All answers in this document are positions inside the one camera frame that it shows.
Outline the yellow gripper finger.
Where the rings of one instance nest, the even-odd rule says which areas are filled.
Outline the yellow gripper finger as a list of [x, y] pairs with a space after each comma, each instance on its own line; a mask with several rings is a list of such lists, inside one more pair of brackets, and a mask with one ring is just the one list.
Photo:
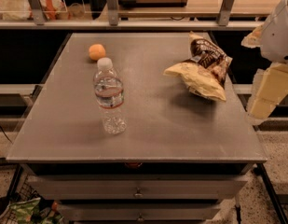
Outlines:
[[250, 120], [265, 120], [288, 94], [288, 64], [272, 63], [254, 75], [252, 95], [248, 100]]
[[263, 31], [263, 26], [262, 25], [257, 26], [242, 39], [241, 44], [245, 48], [250, 48], [250, 49], [259, 48], [262, 31]]

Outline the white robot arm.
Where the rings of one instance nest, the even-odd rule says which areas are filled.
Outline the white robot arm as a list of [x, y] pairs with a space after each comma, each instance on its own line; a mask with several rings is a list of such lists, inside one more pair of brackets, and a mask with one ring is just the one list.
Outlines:
[[266, 120], [288, 94], [288, 0], [281, 0], [265, 22], [245, 36], [246, 48], [260, 48], [261, 56], [271, 61], [265, 71], [254, 75], [252, 96], [247, 104], [249, 121]]

